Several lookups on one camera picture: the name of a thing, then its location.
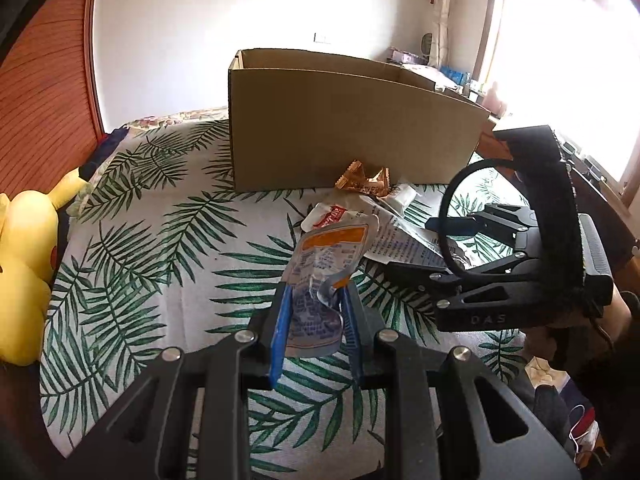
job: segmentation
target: bolt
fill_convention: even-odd
[[[469,361],[469,358],[471,357],[471,350],[466,346],[456,346],[453,349],[453,357],[458,361]]]
[[[234,334],[234,339],[239,343],[250,343],[255,339],[255,334],[251,330],[238,330]]]
[[[385,343],[392,343],[396,339],[398,339],[398,332],[391,328],[383,328],[380,332],[378,332],[378,339]]]
[[[182,352],[175,346],[169,346],[169,348],[162,350],[162,359],[164,361],[177,361],[181,356]]]

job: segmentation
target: white wall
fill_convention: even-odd
[[[95,0],[94,59],[107,131],[126,121],[226,105],[241,48],[289,47],[382,59],[420,52],[430,0]],[[331,44],[313,43],[314,33]]]
[[[488,0],[455,0],[449,21],[449,66],[473,72]]]

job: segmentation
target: sunlight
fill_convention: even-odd
[[[488,79],[508,120],[550,124],[620,180],[640,132],[630,30],[627,13],[591,0],[505,0]]]

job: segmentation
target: wall outlet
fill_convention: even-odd
[[[320,34],[320,32],[316,32],[314,33],[314,43],[331,43],[331,41],[329,41],[329,39],[324,35],[324,34]]]

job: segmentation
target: pikachu plush toy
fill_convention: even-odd
[[[26,366],[40,357],[56,264],[56,210],[86,182],[67,173],[49,193],[0,194],[0,360]]]

